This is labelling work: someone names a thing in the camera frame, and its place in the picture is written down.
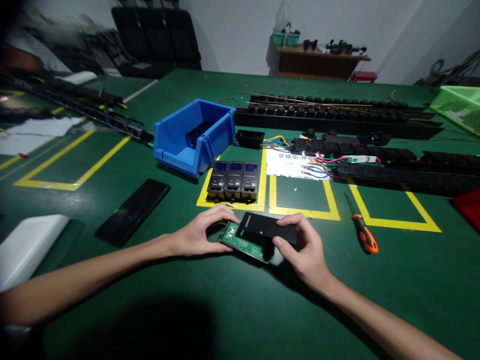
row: circuit board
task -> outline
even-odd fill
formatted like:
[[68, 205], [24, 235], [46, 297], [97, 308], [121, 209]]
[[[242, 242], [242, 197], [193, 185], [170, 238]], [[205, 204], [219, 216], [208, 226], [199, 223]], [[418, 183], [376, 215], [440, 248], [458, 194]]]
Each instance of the circuit board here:
[[268, 263], [268, 258], [271, 256], [268, 251], [269, 241], [266, 237], [239, 230], [239, 226], [234, 222], [227, 224], [220, 241], [263, 263]]

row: white wall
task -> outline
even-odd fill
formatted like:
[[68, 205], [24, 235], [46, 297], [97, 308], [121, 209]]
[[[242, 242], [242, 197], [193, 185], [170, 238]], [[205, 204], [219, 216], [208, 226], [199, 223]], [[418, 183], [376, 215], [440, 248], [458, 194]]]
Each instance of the white wall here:
[[[270, 36], [276, 26], [284, 27], [288, 18], [292, 27], [302, 32], [301, 40], [318, 39], [319, 44], [326, 44], [330, 39], [343, 39], [356, 46], [366, 45], [372, 61], [360, 65], [364, 64], [364, 71], [377, 72], [379, 83], [413, 84], [428, 74], [438, 58], [446, 60], [447, 68], [480, 47], [479, 0], [287, 3], [180, 0], [180, 8], [192, 17], [202, 67], [207, 71], [275, 74], [277, 54]], [[74, 23], [85, 14], [111, 28], [115, 27], [111, 7], [117, 5], [115, 0], [31, 0], [27, 8], [37, 8], [53, 20]]]
[[94, 23], [110, 29], [115, 28], [111, 8], [117, 5], [115, 0], [29, 0], [24, 9], [36, 9], [54, 21], [70, 24], [79, 23], [80, 15], [85, 14]]
[[[303, 39], [343, 39], [367, 45], [372, 58], [364, 70], [375, 70], [422, 0], [291, 0], [292, 27]], [[284, 1], [180, 0], [193, 18], [205, 70], [269, 74], [267, 52], [276, 17]], [[207, 54], [203, 49], [212, 49]]]
[[[443, 69], [446, 70], [461, 64], [470, 54], [480, 49], [480, 1], [472, 1], [431, 45], [423, 58], [402, 80], [402, 84], [411, 85], [427, 76], [432, 64], [440, 58], [445, 60]], [[480, 76], [480, 66], [473, 75]]]
[[[422, 61], [425, 54], [447, 32], [457, 18], [463, 13], [472, 0], [423, 0], [417, 11], [412, 15], [404, 31], [392, 44], [391, 51], [381, 61], [376, 69], [377, 82], [387, 84], [413, 84], [418, 78], [410, 75], [411, 71]], [[453, 46], [444, 49], [444, 54], [458, 51]], [[425, 59], [423, 67], [430, 65], [438, 58]], [[426, 76], [428, 71], [418, 71], [419, 78]]]

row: black smartphone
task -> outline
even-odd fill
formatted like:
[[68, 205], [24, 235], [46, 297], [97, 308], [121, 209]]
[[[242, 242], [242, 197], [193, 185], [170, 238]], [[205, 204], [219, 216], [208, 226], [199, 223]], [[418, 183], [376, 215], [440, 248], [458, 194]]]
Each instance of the black smartphone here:
[[170, 191], [170, 185], [148, 179], [95, 231], [110, 245], [123, 246]]

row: screwdriver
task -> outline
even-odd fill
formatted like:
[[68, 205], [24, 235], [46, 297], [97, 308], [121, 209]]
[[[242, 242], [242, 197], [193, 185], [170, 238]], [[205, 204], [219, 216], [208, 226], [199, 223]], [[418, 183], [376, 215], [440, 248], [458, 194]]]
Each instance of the screwdriver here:
[[352, 202], [350, 201], [347, 193], [345, 193], [345, 197], [348, 201], [348, 205], [350, 206], [351, 213], [353, 214], [351, 219], [353, 220], [356, 231], [358, 232], [358, 238], [361, 240], [363, 246], [365, 246], [365, 249], [367, 249], [370, 253], [378, 253], [379, 247], [377, 245], [377, 242], [375, 241], [374, 236], [366, 227], [364, 217], [360, 214], [355, 213], [354, 206], [352, 205]]

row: red object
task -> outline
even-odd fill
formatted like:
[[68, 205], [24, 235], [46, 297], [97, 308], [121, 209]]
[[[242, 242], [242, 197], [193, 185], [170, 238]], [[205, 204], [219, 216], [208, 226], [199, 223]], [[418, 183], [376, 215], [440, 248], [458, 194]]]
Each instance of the red object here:
[[354, 71], [350, 76], [350, 81], [353, 81], [354, 83], [365, 81], [373, 84], [377, 78], [377, 74], [373, 71]]
[[451, 203], [480, 231], [480, 190], [454, 197]]

